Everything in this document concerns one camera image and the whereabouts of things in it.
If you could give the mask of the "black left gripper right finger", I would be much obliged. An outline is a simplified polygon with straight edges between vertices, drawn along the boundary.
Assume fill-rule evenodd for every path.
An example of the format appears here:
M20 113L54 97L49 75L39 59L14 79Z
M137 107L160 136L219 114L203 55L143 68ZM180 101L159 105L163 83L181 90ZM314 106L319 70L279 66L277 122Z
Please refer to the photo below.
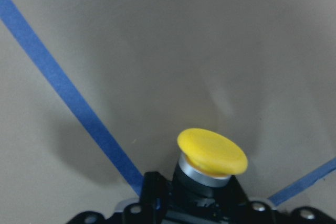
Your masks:
M232 221L235 223L250 223L251 203L235 176L232 176L229 181L229 191L229 210Z

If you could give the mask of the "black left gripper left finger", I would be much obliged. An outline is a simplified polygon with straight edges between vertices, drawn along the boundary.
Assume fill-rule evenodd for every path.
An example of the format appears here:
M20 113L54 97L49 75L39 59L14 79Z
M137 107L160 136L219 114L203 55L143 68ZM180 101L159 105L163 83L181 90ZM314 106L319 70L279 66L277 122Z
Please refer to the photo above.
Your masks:
M171 208L172 183L159 172L146 172L139 203L140 223L173 223L168 213Z

